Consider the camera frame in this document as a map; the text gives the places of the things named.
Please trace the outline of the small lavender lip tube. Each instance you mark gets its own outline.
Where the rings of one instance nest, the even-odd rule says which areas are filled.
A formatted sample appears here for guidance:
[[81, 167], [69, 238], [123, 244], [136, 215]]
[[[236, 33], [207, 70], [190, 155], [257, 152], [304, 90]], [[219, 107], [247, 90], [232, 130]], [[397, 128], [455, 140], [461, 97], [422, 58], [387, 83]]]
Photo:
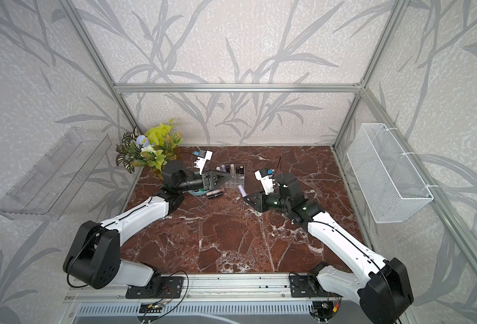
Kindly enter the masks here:
[[247, 193], [246, 193], [246, 191], [245, 191], [245, 189], [244, 189], [244, 187], [243, 187], [242, 185], [239, 185], [239, 186], [238, 186], [238, 189], [239, 189], [239, 191], [240, 191], [242, 197], [246, 197], [246, 196], [247, 196]]

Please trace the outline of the black lipstick horizontal top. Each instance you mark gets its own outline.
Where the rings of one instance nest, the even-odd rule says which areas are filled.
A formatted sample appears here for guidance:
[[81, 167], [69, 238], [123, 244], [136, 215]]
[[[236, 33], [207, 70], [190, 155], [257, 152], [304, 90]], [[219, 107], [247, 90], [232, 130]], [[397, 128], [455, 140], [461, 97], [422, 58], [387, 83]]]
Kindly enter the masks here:
[[210, 194], [208, 193], [207, 194], [207, 198], [208, 199], [213, 199], [213, 198], [216, 198], [216, 197], [221, 197], [224, 193], [214, 193], [214, 194]]

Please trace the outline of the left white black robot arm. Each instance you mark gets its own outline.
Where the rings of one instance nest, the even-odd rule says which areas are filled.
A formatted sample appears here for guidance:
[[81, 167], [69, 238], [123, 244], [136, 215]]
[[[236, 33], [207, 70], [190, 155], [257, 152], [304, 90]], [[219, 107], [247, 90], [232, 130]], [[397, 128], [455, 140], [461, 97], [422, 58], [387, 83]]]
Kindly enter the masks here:
[[184, 193], [219, 189], [232, 175], [218, 170], [196, 174], [181, 161], [173, 160], [162, 168], [162, 177], [164, 184], [160, 190], [140, 205], [101, 223], [86, 221], [80, 226], [63, 264], [68, 278], [72, 276], [95, 289], [110, 284], [157, 286], [153, 278], [156, 270], [122, 260], [121, 246], [143, 228], [176, 211]]

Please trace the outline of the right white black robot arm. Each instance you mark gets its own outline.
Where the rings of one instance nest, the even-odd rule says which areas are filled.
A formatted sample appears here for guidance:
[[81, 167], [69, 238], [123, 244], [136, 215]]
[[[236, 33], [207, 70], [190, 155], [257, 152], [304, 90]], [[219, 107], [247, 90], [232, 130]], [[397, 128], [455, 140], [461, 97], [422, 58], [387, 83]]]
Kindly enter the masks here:
[[356, 302], [372, 323], [396, 323], [414, 302], [406, 266], [397, 258], [374, 252], [333, 220], [318, 202], [303, 194], [293, 174], [275, 175], [273, 169], [255, 172], [263, 189], [243, 194], [257, 212], [279, 211], [320, 240], [350, 269], [320, 265], [309, 273], [316, 292], [337, 293]]

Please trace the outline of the clear acrylic lipstick organizer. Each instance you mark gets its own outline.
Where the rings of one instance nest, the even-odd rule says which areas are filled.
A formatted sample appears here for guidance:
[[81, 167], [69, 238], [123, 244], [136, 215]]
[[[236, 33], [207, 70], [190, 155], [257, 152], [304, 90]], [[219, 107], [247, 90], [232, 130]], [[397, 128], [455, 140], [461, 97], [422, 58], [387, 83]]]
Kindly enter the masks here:
[[245, 187], [245, 177], [241, 178], [241, 176], [232, 176], [231, 180], [225, 183], [222, 187], [223, 188], [236, 188], [239, 185]]

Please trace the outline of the teal plastic dustpan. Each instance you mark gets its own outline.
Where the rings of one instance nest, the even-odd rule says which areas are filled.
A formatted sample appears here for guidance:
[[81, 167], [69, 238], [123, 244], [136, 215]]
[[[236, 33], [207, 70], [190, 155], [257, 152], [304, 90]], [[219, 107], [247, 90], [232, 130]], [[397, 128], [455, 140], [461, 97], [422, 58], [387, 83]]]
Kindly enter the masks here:
[[189, 194], [195, 196], [195, 197], [201, 197], [201, 196], [204, 196], [206, 195], [206, 191], [205, 190], [202, 190], [202, 189], [199, 189], [199, 190], [190, 190], [189, 191]]

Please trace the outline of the artificial plant in amber vase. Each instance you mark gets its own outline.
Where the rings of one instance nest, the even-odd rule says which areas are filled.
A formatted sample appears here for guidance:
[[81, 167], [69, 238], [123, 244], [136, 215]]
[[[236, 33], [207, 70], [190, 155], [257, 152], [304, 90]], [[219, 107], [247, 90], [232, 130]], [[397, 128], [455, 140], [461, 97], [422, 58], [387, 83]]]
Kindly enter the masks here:
[[175, 126], [175, 120], [171, 119], [144, 134], [137, 127], [125, 132], [116, 146], [116, 165], [123, 166], [129, 174], [145, 166], [162, 171], [169, 161], [176, 159], [178, 147], [183, 143], [182, 133]]

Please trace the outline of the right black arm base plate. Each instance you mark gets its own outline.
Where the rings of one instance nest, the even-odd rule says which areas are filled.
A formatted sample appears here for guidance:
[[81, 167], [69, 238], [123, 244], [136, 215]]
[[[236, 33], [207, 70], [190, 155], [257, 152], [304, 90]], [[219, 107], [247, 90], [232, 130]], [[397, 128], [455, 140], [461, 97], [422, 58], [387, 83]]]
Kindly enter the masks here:
[[326, 296], [324, 289], [318, 282], [318, 274], [326, 265], [327, 263], [321, 262], [305, 275], [291, 272], [288, 276], [291, 296], [293, 298]]

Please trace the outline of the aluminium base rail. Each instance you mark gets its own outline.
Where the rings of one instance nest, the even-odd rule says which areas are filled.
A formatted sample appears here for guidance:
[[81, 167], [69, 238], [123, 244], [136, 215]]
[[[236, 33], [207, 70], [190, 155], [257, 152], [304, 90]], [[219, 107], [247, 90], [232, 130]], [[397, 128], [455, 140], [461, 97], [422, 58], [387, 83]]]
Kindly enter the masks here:
[[[291, 296], [291, 288], [286, 273], [272, 274], [177, 274], [185, 277], [181, 297], [170, 299], [180, 301], [285, 301]], [[295, 298], [297, 300], [324, 300], [342, 297], [348, 301], [358, 301], [358, 291], [363, 288], [361, 281], [353, 274], [326, 268], [319, 277], [324, 284], [326, 296]], [[100, 290], [75, 288], [68, 292], [67, 302], [151, 302], [159, 299], [126, 299], [129, 286], [109, 285]]]

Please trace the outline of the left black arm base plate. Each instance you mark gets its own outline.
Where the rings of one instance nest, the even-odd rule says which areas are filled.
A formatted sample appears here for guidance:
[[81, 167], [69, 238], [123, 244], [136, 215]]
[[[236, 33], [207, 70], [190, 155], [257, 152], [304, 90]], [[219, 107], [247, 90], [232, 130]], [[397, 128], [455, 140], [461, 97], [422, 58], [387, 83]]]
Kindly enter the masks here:
[[147, 286], [129, 286], [125, 298], [126, 299], [178, 299], [181, 297], [184, 288], [183, 276], [161, 276], [161, 278], [152, 278]]

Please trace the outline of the aluminium frame crossbar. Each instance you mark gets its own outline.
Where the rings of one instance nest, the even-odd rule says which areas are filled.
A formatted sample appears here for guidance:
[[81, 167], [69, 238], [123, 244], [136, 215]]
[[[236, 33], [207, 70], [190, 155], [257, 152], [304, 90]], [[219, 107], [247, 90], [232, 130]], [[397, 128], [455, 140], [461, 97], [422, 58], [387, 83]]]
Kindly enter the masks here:
[[357, 93], [356, 84], [119, 84], [117, 93]]

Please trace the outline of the clear acrylic wall shelf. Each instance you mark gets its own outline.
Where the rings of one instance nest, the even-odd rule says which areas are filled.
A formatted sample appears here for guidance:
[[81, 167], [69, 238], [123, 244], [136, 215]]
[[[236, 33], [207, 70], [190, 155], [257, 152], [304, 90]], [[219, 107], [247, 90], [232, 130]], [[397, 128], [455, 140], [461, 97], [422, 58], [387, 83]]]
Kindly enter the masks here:
[[0, 215], [9, 220], [58, 220], [111, 146], [104, 132], [70, 128], [0, 199]]

